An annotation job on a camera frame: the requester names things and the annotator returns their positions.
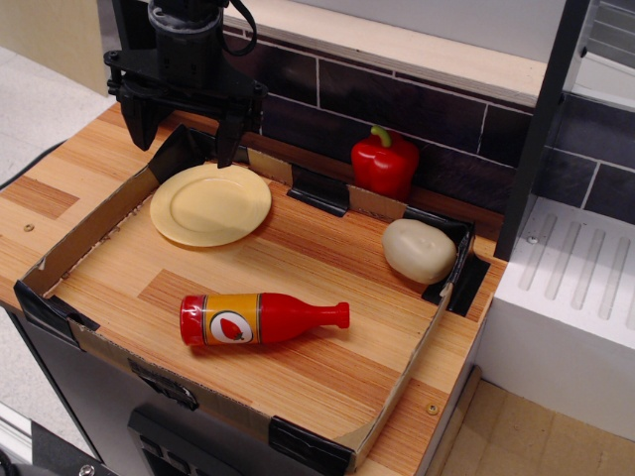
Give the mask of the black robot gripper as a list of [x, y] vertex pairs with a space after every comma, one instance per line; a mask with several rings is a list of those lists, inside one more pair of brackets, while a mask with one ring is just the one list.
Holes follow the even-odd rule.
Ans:
[[241, 45], [224, 32], [223, 8], [116, 8], [121, 47], [104, 55], [108, 92], [121, 106], [132, 142], [147, 151], [174, 110], [219, 121], [218, 166], [229, 167], [245, 132], [262, 118], [267, 87], [234, 68], [232, 58], [255, 49], [258, 33], [246, 8], [238, 12], [250, 28]]

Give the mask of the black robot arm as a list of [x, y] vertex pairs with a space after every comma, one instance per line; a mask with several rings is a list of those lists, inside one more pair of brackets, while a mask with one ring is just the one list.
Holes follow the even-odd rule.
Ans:
[[212, 157], [232, 164], [242, 136], [262, 121], [267, 87], [235, 69], [229, 57], [250, 54], [257, 41], [234, 50], [223, 33], [226, 1], [115, 1], [121, 48], [104, 55], [108, 92], [120, 104], [133, 143], [150, 148], [174, 111], [214, 119]]

